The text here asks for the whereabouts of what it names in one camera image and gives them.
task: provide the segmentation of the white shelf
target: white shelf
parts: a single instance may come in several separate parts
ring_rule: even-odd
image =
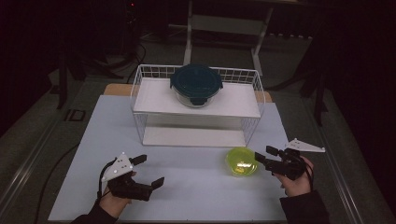
[[[143,145],[183,147],[244,147],[241,119],[148,115]]]
[[[204,107],[183,105],[170,88],[169,78],[143,77],[134,105],[134,113],[162,113],[236,118],[260,118],[251,84],[223,82],[223,89]]]

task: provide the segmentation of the glass bowl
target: glass bowl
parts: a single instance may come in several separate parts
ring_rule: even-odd
[[[225,160],[233,175],[237,176],[252,175],[258,166],[258,162],[254,160],[254,152],[247,147],[232,148]]]
[[[203,107],[210,104],[223,86],[217,71],[190,63],[178,68],[171,76],[171,88],[183,105]]]

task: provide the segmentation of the bowl lid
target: bowl lid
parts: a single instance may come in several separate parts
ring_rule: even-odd
[[[210,98],[222,89],[222,82],[215,70],[200,64],[188,64],[171,76],[172,86],[188,98]]]

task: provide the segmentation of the table surface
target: table surface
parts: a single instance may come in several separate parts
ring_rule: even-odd
[[[225,163],[229,147],[143,146],[132,119],[130,97],[126,96],[130,88],[131,85],[110,84],[105,95],[100,97],[49,220],[68,221],[89,212],[96,197],[100,171],[121,152],[130,158],[148,155],[146,162],[135,167],[136,182],[149,184],[162,176],[165,181],[152,193],[149,202],[134,202],[124,210],[120,220],[285,220],[279,202],[284,192],[279,188],[278,180],[264,171],[262,165],[254,175],[233,176]],[[263,146],[283,147],[287,142],[275,104],[266,104],[248,147],[267,155]],[[76,189],[81,182],[85,183],[84,187]]]

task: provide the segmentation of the black cable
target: black cable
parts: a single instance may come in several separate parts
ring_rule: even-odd
[[[137,66],[134,68],[134,70],[131,72],[131,75],[128,76],[128,79],[126,80],[126,84],[129,84],[129,80],[131,79],[131,77],[134,75],[134,72],[137,70],[137,68],[139,67],[139,65],[143,62],[143,60],[145,60],[146,57],[146,48],[139,43],[139,46],[143,49],[143,56],[141,59],[139,59],[139,56],[136,54],[135,57],[137,59]]]
[[[107,69],[116,69],[116,68],[120,68],[122,66],[126,66],[128,63],[132,62],[132,59],[134,58],[134,55],[129,53],[127,54],[124,59],[120,62],[116,62],[116,63],[109,63],[109,64],[103,64],[102,66],[107,68]]]
[[[105,165],[105,167],[102,169],[102,172],[100,173],[100,175],[99,175],[99,190],[97,191],[97,193],[96,193],[96,202],[97,203],[99,203],[100,202],[100,200],[101,200],[101,198],[103,198],[105,195],[102,195],[102,177],[103,177],[103,175],[105,174],[105,171],[106,171],[106,169],[108,168],[108,167],[110,167],[113,163],[114,163],[114,161],[110,161],[110,162],[108,162],[106,165]]]
[[[47,176],[47,179],[46,179],[46,181],[44,182],[44,186],[43,186],[43,188],[41,189],[40,197],[39,197],[39,199],[38,199],[37,209],[35,210],[35,222],[34,222],[35,224],[36,224],[37,221],[38,221],[38,214],[39,214],[39,211],[40,211],[40,205],[41,205],[41,202],[42,202],[42,200],[43,200],[43,196],[44,196],[45,189],[46,189],[46,187],[47,187],[48,182],[50,181],[50,177],[51,177],[53,171],[54,171],[55,168],[58,166],[58,164],[61,162],[61,160],[63,160],[64,157],[67,156],[67,154],[69,154],[71,151],[73,151],[75,148],[77,148],[78,145],[79,145],[79,143],[76,144],[75,146],[71,147],[70,149],[68,149],[68,150],[62,155],[62,157],[61,157],[59,160],[56,161],[55,165],[54,165],[54,166],[52,167],[52,169],[50,170],[49,175]]]
[[[74,49],[72,52],[80,59],[80,61],[82,63],[84,63],[85,65],[87,65],[93,69],[96,69],[97,71],[101,72],[102,74],[104,74],[108,77],[112,77],[112,78],[123,78],[121,76],[114,74],[113,72],[110,71],[110,69],[103,67],[96,60],[84,55],[83,53],[79,52],[78,50]]]
[[[119,72],[125,71],[126,69],[130,68],[132,66],[132,64],[134,64],[134,62],[129,62],[123,68],[120,68],[120,70],[114,71],[114,73],[117,74]]]
[[[306,175],[308,176],[309,188],[311,188],[311,192],[312,192],[314,190],[314,169],[312,169],[312,167],[308,163],[306,163],[303,160],[303,158],[296,157],[296,156],[294,156],[292,154],[289,154],[289,153],[288,153],[288,156],[293,157],[295,160],[299,160],[299,161],[303,161],[304,162],[304,164],[305,164],[304,171],[306,172]]]

